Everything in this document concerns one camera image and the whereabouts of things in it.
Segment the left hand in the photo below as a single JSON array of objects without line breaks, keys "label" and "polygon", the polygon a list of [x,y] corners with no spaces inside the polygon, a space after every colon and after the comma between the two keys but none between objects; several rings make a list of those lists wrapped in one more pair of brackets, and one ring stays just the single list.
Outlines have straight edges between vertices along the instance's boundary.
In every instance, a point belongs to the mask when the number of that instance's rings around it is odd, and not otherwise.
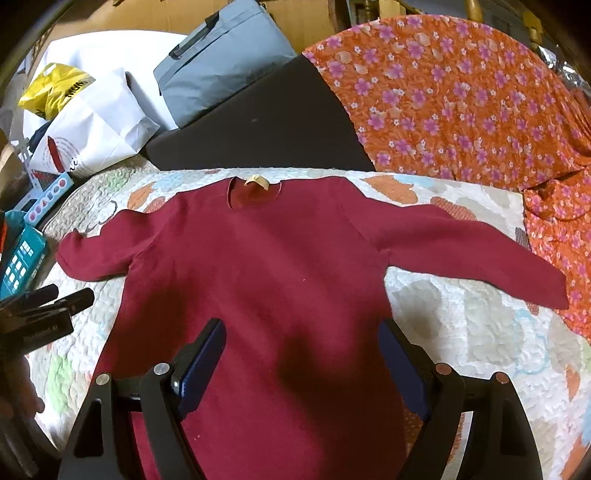
[{"label": "left hand", "polygon": [[30,378],[28,360],[20,357],[6,363],[1,379],[1,417],[11,419],[15,413],[21,413],[27,418],[34,418],[44,410],[45,404]]}]

